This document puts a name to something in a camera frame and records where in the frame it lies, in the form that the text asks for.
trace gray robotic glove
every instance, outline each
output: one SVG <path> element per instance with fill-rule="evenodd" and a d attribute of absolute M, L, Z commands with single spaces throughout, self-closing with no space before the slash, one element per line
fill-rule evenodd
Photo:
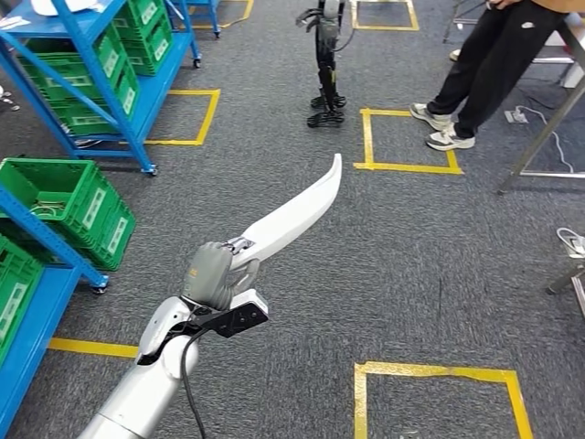
<path fill-rule="evenodd" d="M 218 311 L 229 309 L 234 295 L 250 289 L 260 266 L 259 260 L 252 260 L 243 267 L 237 280 L 226 284 L 233 256 L 232 247 L 225 243 L 201 245 L 189 260 L 182 297 Z"/>

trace black pants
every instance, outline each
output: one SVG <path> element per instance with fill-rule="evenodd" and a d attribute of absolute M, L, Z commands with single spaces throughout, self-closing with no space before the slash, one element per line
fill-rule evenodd
<path fill-rule="evenodd" d="M 441 91 L 427 109 L 452 114 L 465 98 L 455 123 L 458 137 L 473 137 L 498 110 L 565 14 L 532 0 L 485 10 L 463 47 Z"/>

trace black robot foot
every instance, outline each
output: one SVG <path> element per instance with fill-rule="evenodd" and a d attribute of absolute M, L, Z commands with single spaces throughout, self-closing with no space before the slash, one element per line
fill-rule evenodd
<path fill-rule="evenodd" d="M 317 112 L 307 119 L 307 125 L 311 128 L 318 126 L 338 126 L 345 119 L 342 112 Z"/>
<path fill-rule="evenodd" d="M 347 103 L 347 99 L 345 98 L 345 96 L 337 95 L 335 98 L 333 98 L 333 105 L 335 105 L 335 107 L 337 108 L 345 107 L 346 103 Z M 312 108 L 323 108 L 324 106 L 325 106 L 325 98 L 323 98 L 323 96 L 311 99 Z"/>

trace gray carpet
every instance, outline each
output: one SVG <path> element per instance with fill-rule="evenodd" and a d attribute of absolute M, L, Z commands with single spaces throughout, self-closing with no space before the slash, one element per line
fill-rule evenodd
<path fill-rule="evenodd" d="M 317 93 L 313 36 L 294 25 L 312 5 L 256 1 L 248 21 L 219 41 L 198 31 L 203 69 L 181 69 L 173 88 L 222 89 L 205 144 L 149 146 L 156 178 L 109 172 L 138 219 L 136 231 L 106 294 L 75 292 L 57 335 L 136 344 L 158 304 L 181 291 L 188 254 L 238 235 L 319 178 L 339 152 L 345 174 L 335 204 L 262 268 L 256 287 L 271 320 L 202 342 L 191 381 L 210 437 L 352 437 L 354 363 L 366 360 L 515 369 L 534 437 L 585 436 L 583 318 L 570 291 L 544 290 L 571 266 L 555 229 L 583 232 L 585 187 L 522 180 L 495 195 L 541 128 L 532 116 L 509 125 L 502 112 L 476 148 L 458 153 L 464 176 L 354 169 L 363 160 L 360 108 L 406 109 L 436 92 L 457 47 L 442 44 L 455 4 L 415 1 L 420 32 L 356 32 L 338 56 L 346 122 L 318 131 L 305 125 Z M 375 6 L 373 15 L 360 7 L 363 24 L 403 21 Z M 229 7 L 223 16 L 241 11 Z M 346 26 L 343 39 L 348 35 Z M 551 82 L 559 74 L 531 69 L 504 107 L 550 116 L 535 100 L 560 103 L 564 92 Z M 169 98 L 151 138 L 195 132 L 207 99 Z M 585 169 L 583 110 L 559 129 L 578 170 Z M 61 153 L 25 102 L 0 115 L 0 132 L 2 155 Z M 423 145 L 429 129 L 411 118 L 376 116 L 372 133 L 378 161 L 445 163 Z M 552 143 L 534 166 L 562 169 Z M 50 351 L 8 437 L 75 437 L 128 365 Z M 499 384 L 376 376 L 369 378 L 368 406 L 370 438 L 518 437 Z M 198 434 L 180 390 L 155 437 L 184 436 Z"/>

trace white shoe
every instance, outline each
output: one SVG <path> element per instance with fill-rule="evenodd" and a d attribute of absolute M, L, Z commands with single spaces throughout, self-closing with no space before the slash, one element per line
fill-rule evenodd
<path fill-rule="evenodd" d="M 449 54 L 449 59 L 453 62 L 456 62 L 458 59 L 459 59 L 459 53 L 461 53 L 460 48 L 453 50 L 452 53 Z"/>
<path fill-rule="evenodd" d="M 449 128 L 452 123 L 450 114 L 431 114 L 424 103 L 412 103 L 409 110 L 412 117 L 428 123 L 436 131 Z"/>
<path fill-rule="evenodd" d="M 433 133 L 427 138 L 427 145 L 436 151 L 451 151 L 452 149 L 469 149 L 476 144 L 475 137 L 463 139 L 457 136 L 455 125 L 443 130 L 440 133 Z"/>

